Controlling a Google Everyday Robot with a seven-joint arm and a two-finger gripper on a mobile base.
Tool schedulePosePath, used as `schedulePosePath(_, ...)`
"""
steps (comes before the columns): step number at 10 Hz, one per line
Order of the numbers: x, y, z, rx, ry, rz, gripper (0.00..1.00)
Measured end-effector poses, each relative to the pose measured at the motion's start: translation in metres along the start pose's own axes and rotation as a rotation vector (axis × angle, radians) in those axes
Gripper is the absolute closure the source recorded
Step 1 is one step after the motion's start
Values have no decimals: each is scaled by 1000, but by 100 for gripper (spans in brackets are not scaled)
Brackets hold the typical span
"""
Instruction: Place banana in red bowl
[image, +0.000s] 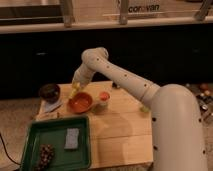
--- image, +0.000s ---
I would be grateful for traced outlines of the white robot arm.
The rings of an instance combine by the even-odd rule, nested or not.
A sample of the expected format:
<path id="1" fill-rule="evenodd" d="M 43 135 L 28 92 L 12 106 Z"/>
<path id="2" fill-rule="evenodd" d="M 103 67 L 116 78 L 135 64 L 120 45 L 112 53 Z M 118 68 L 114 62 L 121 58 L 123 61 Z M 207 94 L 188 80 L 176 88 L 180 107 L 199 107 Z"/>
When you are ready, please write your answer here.
<path id="1" fill-rule="evenodd" d="M 151 110 L 153 171 L 208 171 L 195 95 L 179 84 L 159 86 L 108 61 L 103 47 L 86 49 L 72 81 L 87 86 L 99 72 Z"/>

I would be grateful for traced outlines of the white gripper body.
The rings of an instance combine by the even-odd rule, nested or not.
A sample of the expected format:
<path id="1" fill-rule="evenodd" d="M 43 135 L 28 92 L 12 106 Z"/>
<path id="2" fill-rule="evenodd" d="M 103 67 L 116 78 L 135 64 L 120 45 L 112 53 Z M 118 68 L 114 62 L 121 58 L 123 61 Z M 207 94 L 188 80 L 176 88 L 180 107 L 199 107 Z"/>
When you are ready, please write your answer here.
<path id="1" fill-rule="evenodd" d="M 81 88 L 86 87 L 96 73 L 94 65 L 82 63 L 74 72 L 72 82 L 79 83 Z"/>

